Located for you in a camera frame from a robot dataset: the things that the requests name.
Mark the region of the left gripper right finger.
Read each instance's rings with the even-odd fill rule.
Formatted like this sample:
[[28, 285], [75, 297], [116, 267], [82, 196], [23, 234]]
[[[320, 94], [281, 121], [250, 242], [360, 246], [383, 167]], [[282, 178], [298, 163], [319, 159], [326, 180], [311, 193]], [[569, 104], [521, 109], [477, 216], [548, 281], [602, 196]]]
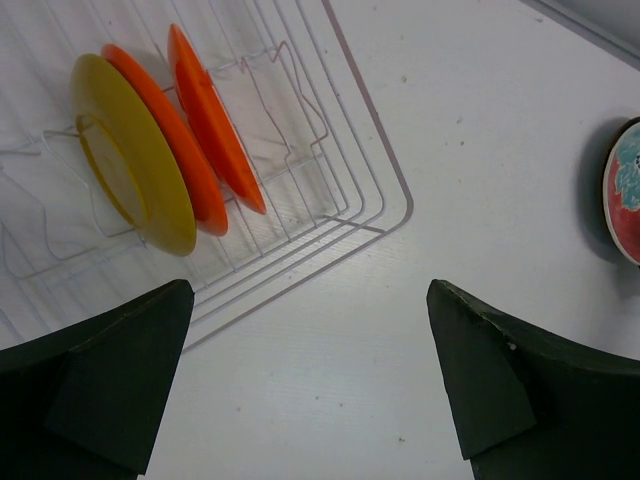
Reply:
[[639, 363], [546, 331], [446, 280], [426, 304], [477, 479], [636, 479]]

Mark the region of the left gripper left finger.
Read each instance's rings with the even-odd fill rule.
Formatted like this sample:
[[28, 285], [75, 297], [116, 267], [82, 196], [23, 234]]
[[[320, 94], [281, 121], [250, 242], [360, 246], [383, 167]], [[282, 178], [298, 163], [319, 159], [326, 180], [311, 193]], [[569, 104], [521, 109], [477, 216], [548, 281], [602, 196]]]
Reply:
[[191, 284], [175, 279], [2, 350], [2, 478], [145, 474], [193, 308]]

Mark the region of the orange plate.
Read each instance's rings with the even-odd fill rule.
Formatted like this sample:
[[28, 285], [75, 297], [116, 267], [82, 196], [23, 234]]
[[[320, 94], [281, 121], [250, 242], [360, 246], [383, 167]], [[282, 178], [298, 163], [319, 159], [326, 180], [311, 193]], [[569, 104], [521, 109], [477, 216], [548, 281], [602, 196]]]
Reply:
[[223, 236], [229, 228], [225, 202], [215, 175], [193, 133], [155, 80], [114, 44], [101, 51], [144, 102], [161, 129], [185, 182], [198, 228]]
[[266, 214], [265, 200], [240, 137], [210, 75], [175, 23], [168, 29], [167, 53], [179, 103], [215, 175], [246, 207]]

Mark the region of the teal red patterned plate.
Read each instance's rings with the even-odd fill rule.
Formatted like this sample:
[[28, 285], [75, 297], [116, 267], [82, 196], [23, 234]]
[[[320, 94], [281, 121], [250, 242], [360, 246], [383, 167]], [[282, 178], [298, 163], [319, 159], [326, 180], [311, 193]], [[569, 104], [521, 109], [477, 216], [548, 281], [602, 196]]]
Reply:
[[626, 260], [639, 266], [639, 118], [627, 120], [608, 146], [602, 173], [608, 233]]

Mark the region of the yellow patterned plate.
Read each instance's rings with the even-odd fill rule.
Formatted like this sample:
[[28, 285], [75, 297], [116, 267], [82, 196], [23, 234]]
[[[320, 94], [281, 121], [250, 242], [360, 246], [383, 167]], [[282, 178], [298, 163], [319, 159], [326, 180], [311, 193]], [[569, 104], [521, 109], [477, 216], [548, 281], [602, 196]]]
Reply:
[[74, 63], [70, 90], [82, 151], [115, 210], [154, 247], [191, 254], [197, 228], [187, 187], [134, 88], [106, 59], [87, 53]]

